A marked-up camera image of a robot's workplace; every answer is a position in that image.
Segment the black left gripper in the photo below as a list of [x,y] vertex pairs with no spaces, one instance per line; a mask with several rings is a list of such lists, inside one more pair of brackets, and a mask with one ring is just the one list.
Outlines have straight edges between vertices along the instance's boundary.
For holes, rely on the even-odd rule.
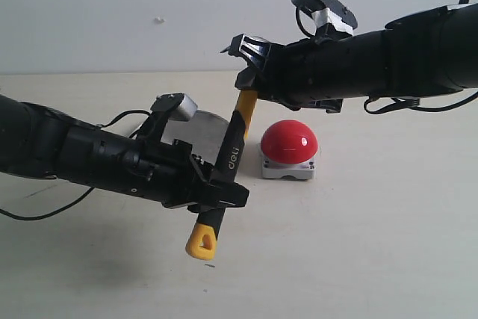
[[249,190],[236,182],[212,181],[213,165],[174,139],[173,145],[72,127],[59,151],[59,177],[70,182],[160,202],[192,205],[195,214],[243,208]]

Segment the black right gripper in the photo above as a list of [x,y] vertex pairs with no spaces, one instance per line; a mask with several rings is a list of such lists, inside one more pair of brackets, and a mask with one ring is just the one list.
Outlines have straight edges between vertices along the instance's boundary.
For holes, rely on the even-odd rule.
[[[323,100],[377,97],[388,89],[382,31],[286,46],[239,34],[220,53],[249,65],[237,74],[236,89],[255,91],[259,99],[290,108],[311,108]],[[265,69],[265,79],[253,68]]]

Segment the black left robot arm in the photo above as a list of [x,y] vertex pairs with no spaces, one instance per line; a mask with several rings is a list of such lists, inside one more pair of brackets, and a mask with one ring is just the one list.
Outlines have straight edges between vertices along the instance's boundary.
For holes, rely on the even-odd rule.
[[1,171],[160,202],[166,208],[243,207],[249,191],[221,177],[191,144],[162,142],[169,120],[188,121],[183,93],[155,100],[135,139],[55,109],[1,97]]

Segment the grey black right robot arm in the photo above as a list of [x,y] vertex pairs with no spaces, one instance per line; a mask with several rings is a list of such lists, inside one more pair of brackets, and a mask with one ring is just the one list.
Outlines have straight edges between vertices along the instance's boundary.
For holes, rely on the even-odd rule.
[[444,96],[477,87],[477,6],[441,6],[340,40],[281,45],[240,34],[226,52],[247,64],[237,89],[293,111],[333,114],[358,97]]

